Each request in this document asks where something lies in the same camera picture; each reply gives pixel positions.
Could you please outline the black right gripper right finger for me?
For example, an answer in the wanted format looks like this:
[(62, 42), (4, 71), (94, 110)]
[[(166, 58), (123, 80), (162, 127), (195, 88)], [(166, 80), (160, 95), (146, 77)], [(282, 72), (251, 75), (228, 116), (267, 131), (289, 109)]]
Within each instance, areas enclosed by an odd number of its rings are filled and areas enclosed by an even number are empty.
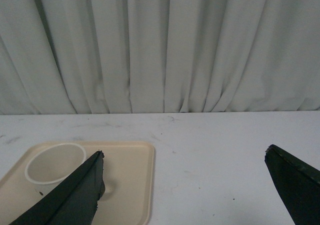
[(274, 186), (296, 225), (320, 223), (320, 171), (272, 144), (264, 157)]

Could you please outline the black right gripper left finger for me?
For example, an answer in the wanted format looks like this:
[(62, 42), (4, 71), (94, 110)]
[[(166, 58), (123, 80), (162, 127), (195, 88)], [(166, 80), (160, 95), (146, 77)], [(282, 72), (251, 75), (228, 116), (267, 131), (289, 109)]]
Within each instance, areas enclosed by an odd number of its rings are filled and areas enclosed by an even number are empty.
[(90, 225), (105, 192), (104, 153), (91, 155), (12, 225)]

